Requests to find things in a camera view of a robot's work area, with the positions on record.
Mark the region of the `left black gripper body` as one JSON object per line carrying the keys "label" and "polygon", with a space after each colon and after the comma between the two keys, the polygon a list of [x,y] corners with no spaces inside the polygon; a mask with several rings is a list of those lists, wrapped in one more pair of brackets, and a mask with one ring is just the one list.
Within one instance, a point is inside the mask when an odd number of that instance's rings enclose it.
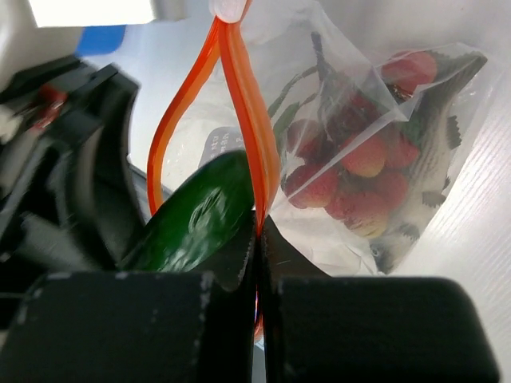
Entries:
{"label": "left black gripper body", "polygon": [[48,272],[115,270],[144,221],[128,161],[138,85],[67,56],[1,93],[19,130],[1,146],[1,316]]}

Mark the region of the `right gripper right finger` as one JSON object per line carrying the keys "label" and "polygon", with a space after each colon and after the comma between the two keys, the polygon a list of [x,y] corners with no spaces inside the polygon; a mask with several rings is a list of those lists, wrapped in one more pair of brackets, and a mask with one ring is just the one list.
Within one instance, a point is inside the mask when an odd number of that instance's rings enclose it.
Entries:
{"label": "right gripper right finger", "polygon": [[259,308],[270,382],[498,382],[465,290],[436,277],[331,277],[267,220]]}

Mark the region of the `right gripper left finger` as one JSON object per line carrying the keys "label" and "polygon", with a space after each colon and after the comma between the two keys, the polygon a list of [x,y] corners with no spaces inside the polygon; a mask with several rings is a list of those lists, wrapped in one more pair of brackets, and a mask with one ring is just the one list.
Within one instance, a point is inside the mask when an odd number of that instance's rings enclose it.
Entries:
{"label": "right gripper left finger", "polygon": [[1,350],[4,382],[249,382],[256,229],[183,274],[61,272],[28,289]]}

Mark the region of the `green cucumber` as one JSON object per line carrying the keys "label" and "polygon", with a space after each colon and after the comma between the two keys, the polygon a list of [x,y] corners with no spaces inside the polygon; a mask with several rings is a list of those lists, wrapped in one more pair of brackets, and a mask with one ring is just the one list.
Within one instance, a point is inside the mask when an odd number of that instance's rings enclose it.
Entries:
{"label": "green cucumber", "polygon": [[252,215],[247,154],[225,152],[189,176],[129,248],[122,270],[182,273],[214,255]]}

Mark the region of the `clear zip bag orange zipper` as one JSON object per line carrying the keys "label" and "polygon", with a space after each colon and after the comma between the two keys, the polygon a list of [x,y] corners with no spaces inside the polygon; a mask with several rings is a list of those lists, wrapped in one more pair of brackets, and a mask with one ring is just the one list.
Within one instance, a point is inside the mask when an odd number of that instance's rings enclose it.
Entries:
{"label": "clear zip bag orange zipper", "polygon": [[457,42],[371,57],[316,1],[214,17],[149,149],[141,267],[190,271],[251,219],[303,268],[393,273],[448,196],[491,75]]}

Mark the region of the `grey toy fish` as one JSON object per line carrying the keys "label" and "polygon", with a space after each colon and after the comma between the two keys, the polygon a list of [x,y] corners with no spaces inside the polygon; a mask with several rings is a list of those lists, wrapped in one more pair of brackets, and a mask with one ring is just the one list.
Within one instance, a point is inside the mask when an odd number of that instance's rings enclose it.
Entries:
{"label": "grey toy fish", "polygon": [[457,118],[450,109],[486,62],[486,56],[478,51],[449,59],[447,78],[422,92],[410,118],[419,123],[419,154],[406,171],[407,196],[384,233],[369,241],[376,267],[383,274],[401,263],[446,200],[451,152],[462,143]]}

